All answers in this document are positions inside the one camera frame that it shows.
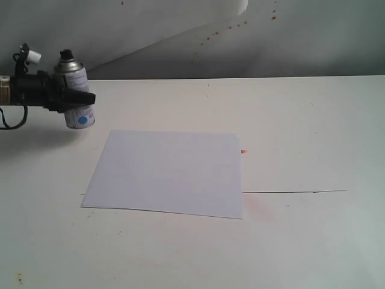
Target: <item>white table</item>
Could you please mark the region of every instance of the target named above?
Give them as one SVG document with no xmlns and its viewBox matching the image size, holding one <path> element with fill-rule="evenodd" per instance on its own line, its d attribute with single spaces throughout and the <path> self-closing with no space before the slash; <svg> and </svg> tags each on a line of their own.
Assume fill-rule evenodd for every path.
<svg viewBox="0 0 385 289">
<path fill-rule="evenodd" d="M 0 132 L 0 287 L 384 288 L 385 76 L 93 81 Z M 17 122 L 20 108 L 5 108 Z M 112 129 L 235 132 L 243 220 L 80 208 Z"/>
</svg>

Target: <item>blue dot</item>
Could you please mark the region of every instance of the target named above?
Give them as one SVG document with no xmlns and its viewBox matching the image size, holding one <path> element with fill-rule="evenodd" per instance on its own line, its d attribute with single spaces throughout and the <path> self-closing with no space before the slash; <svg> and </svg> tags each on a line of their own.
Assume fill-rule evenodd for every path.
<svg viewBox="0 0 385 289">
<path fill-rule="evenodd" d="M 81 116 L 79 117 L 78 119 L 78 122 L 81 124 L 81 125 L 85 125 L 87 123 L 88 119 L 85 117 L 85 116 Z"/>
</svg>

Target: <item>spray can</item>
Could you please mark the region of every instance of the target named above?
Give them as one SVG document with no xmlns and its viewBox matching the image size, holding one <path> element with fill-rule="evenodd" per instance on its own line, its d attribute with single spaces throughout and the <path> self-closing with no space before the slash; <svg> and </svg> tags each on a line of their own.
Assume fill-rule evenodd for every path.
<svg viewBox="0 0 385 289">
<path fill-rule="evenodd" d="M 59 82 L 69 89 L 89 91 L 85 68 L 74 59 L 69 49 L 60 52 L 59 63 L 55 66 L 55 75 Z M 95 122 L 93 105 L 73 108 L 66 111 L 64 117 L 69 128 L 88 128 Z"/>
</svg>

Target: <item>white paper sheet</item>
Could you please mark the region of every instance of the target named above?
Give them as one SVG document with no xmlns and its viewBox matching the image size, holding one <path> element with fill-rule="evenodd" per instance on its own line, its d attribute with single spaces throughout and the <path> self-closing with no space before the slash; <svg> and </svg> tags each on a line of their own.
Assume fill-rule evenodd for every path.
<svg viewBox="0 0 385 289">
<path fill-rule="evenodd" d="M 241 219 L 239 139 L 111 131 L 82 206 Z"/>
</svg>

